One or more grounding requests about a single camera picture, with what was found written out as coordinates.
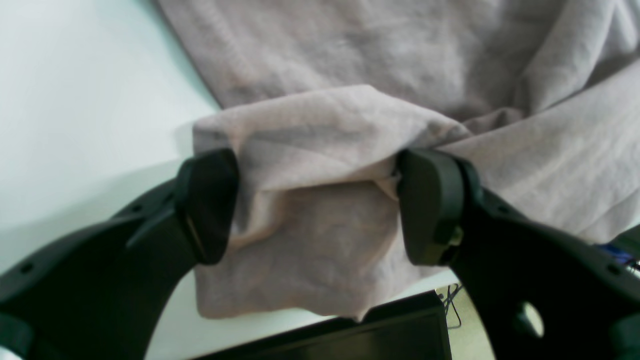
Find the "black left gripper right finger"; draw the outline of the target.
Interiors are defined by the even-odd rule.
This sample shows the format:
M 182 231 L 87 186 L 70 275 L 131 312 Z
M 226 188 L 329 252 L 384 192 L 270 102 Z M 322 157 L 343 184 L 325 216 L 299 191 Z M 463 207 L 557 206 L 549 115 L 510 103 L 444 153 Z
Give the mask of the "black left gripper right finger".
M 465 159 L 412 148 L 397 171 L 409 261 L 455 273 L 496 359 L 639 358 L 639 279 L 622 264 L 526 218 Z

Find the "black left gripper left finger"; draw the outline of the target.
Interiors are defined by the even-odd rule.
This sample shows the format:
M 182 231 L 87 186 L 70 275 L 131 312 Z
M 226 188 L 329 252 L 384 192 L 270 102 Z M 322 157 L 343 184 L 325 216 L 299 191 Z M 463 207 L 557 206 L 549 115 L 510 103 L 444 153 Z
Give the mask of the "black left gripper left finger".
M 105 221 L 1 275 L 1 355 L 142 360 L 182 278 L 226 253 L 240 185 L 234 152 L 191 157 Z

